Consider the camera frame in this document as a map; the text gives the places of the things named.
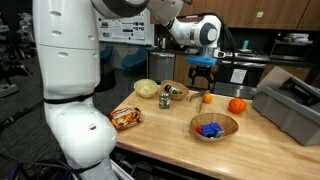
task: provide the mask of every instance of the wooden countertop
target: wooden countertop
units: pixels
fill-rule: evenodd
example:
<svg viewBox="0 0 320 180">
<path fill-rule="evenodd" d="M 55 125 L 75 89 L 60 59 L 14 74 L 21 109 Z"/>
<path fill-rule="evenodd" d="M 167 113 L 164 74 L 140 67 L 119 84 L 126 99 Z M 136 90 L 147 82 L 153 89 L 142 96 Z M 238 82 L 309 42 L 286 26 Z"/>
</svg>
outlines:
<svg viewBox="0 0 320 180">
<path fill-rule="evenodd" d="M 159 109 L 158 96 L 143 99 L 135 92 L 117 109 L 138 107 L 141 123 L 118 133 L 117 147 L 219 179 L 320 179 L 320 145 L 302 146 L 247 102 L 247 110 L 235 115 L 227 110 L 230 97 L 213 95 L 201 113 L 213 112 L 235 119 L 239 131 L 226 140 L 206 143 L 189 131 L 198 115 L 200 98 L 171 100 Z"/>
</svg>

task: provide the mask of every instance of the can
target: can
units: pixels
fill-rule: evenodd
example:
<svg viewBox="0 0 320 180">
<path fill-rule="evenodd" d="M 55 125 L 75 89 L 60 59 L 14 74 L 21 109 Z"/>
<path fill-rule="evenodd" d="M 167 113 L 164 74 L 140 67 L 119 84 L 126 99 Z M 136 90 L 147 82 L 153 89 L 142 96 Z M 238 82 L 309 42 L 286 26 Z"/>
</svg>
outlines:
<svg viewBox="0 0 320 180">
<path fill-rule="evenodd" d="M 159 108 L 160 109 L 169 109 L 170 108 L 169 94 L 161 94 L 159 96 Z"/>
</svg>

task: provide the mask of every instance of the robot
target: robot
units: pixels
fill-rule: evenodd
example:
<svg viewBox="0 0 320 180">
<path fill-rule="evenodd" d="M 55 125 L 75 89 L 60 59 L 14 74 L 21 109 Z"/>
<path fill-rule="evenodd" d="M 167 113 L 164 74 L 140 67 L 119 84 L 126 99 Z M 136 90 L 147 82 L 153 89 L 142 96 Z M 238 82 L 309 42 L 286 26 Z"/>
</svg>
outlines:
<svg viewBox="0 0 320 180">
<path fill-rule="evenodd" d="M 178 43 L 206 47 L 202 55 L 211 56 L 217 48 L 221 22 L 210 15 L 197 23 L 179 22 L 176 16 L 183 4 L 183 0 L 33 1 L 46 121 L 68 165 L 85 169 L 79 174 L 82 179 L 117 179 L 109 158 L 117 132 L 92 100 L 100 81 L 94 9 L 105 18 L 116 19 L 147 8 Z"/>
</svg>

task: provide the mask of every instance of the food package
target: food package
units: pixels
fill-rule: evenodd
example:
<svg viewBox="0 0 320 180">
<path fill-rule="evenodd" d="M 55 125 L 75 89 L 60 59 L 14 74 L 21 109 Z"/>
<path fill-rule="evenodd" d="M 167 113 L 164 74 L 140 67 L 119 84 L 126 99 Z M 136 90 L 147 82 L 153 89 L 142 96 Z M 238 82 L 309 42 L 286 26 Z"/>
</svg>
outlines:
<svg viewBox="0 0 320 180">
<path fill-rule="evenodd" d="M 116 130 L 125 130 L 140 123 L 140 113 L 141 111 L 137 107 L 127 107 L 115 110 L 107 117 Z"/>
</svg>

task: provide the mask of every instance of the bowl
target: bowl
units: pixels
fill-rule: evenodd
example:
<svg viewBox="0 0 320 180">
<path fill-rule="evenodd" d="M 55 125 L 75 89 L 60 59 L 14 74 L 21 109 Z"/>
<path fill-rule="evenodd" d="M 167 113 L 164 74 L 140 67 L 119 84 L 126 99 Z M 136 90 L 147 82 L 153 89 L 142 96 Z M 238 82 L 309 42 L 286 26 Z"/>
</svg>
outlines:
<svg viewBox="0 0 320 180">
<path fill-rule="evenodd" d="M 172 94 L 172 93 L 167 92 L 165 90 L 165 87 L 167 85 L 170 85 L 170 86 L 180 90 L 181 94 Z M 169 94 L 170 99 L 180 100 L 180 99 L 183 99 L 187 94 L 189 94 L 189 89 L 186 86 L 184 86 L 183 84 L 180 84 L 176 81 L 164 80 L 161 82 L 161 85 L 160 85 L 160 94 L 162 94 L 162 93 Z"/>
<path fill-rule="evenodd" d="M 141 97 L 150 98 L 158 92 L 158 84 L 151 79 L 141 79 L 134 83 L 134 90 Z"/>
<path fill-rule="evenodd" d="M 216 122 L 220 125 L 220 127 L 223 129 L 224 133 L 219 138 L 208 138 L 205 136 L 202 136 L 201 134 L 198 134 L 195 129 L 197 126 L 201 125 L 207 125 L 211 122 Z M 192 134 L 194 134 L 199 140 L 205 141 L 205 142 L 216 142 L 224 140 L 233 134 L 235 134 L 239 129 L 239 126 L 237 122 L 232 119 L 229 116 L 219 114 L 219 113 L 204 113 L 195 116 L 192 118 L 190 122 L 190 131 Z"/>
</svg>

